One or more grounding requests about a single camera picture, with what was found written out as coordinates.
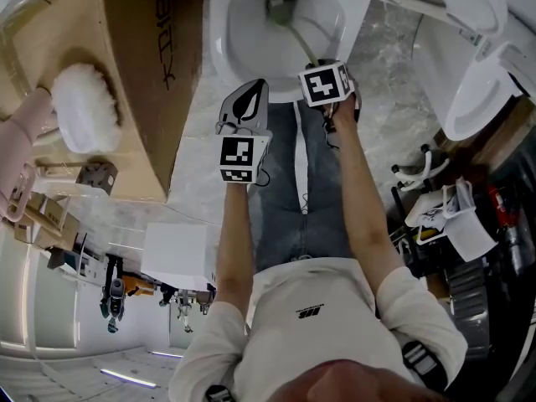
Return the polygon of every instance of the toilet brush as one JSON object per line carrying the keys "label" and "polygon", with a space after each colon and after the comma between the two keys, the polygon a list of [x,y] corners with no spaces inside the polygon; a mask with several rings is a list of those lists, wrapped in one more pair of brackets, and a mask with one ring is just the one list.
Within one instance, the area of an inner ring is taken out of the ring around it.
{"label": "toilet brush", "polygon": [[311,64],[315,67],[319,67],[320,64],[317,57],[312,52],[302,35],[294,28],[294,25],[292,25],[294,9],[296,9],[297,3],[298,0],[266,0],[266,15],[268,19],[271,19],[277,25],[286,28],[300,44]]}
{"label": "toilet brush", "polygon": [[93,65],[74,64],[55,79],[52,105],[59,130],[72,152],[113,152],[121,140],[116,101],[101,72]]}

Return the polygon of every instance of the hand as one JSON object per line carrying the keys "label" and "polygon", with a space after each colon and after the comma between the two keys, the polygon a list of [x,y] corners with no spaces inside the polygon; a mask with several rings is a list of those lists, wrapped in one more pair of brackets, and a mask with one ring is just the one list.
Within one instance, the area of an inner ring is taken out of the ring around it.
{"label": "hand", "polygon": [[345,101],[338,103],[337,111],[332,116],[335,126],[341,124],[355,126],[355,101],[355,94],[351,94]]}

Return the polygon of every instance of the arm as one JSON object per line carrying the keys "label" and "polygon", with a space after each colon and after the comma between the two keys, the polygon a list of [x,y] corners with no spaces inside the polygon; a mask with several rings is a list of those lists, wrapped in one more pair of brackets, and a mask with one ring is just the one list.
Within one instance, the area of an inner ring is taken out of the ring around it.
{"label": "arm", "polygon": [[218,294],[169,384],[173,402],[198,402],[213,384],[232,387],[246,345],[245,316],[253,288],[253,247],[245,185],[227,183],[216,259]]}
{"label": "arm", "polygon": [[350,246],[376,296],[384,325],[434,352],[451,383],[463,365],[466,340],[391,244],[384,208],[359,142],[353,106],[353,99],[348,99],[333,117],[341,140],[343,211]]}
{"label": "arm", "polygon": [[224,223],[216,260],[215,302],[228,302],[237,307],[245,318],[253,288],[253,243],[247,188],[243,184],[227,183]]}
{"label": "arm", "polygon": [[350,96],[333,116],[340,138],[343,212],[352,252],[376,295],[385,277],[404,266],[387,232],[384,206],[359,141]]}

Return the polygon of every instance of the toilet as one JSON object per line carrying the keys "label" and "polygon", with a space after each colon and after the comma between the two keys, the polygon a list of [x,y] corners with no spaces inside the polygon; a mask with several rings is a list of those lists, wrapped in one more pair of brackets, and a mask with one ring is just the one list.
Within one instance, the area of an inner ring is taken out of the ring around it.
{"label": "toilet", "polygon": [[[382,0],[455,28],[500,35],[506,0]],[[347,61],[370,0],[299,0],[293,26],[317,58]],[[222,80],[234,88],[266,79],[270,102],[303,98],[297,75],[308,59],[289,32],[266,19],[265,0],[210,0],[210,51]]]}
{"label": "toilet", "polygon": [[502,33],[485,37],[424,16],[415,36],[417,78],[448,138],[485,127],[513,96],[536,97],[536,0],[507,0]]}

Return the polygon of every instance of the marble floor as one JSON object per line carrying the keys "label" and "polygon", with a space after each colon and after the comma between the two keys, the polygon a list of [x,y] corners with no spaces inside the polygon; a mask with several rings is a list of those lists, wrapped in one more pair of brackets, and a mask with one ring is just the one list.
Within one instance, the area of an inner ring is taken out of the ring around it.
{"label": "marble floor", "polygon": [[[411,66],[419,21],[418,13],[373,0],[348,61],[363,96],[358,130],[387,208],[392,204],[389,190],[396,183],[391,166],[419,159],[420,145],[431,142],[439,129]],[[167,204],[125,203],[109,198],[70,201],[70,212],[90,233],[91,244],[99,251],[130,259],[132,268],[139,266],[145,230],[151,222],[206,224],[207,255],[216,252],[224,184],[211,161],[218,154],[211,136],[221,103],[231,89],[219,79],[211,62],[207,26],[205,22],[203,73],[178,149]],[[300,193],[305,193],[307,158],[302,137],[296,150],[296,180]]]}

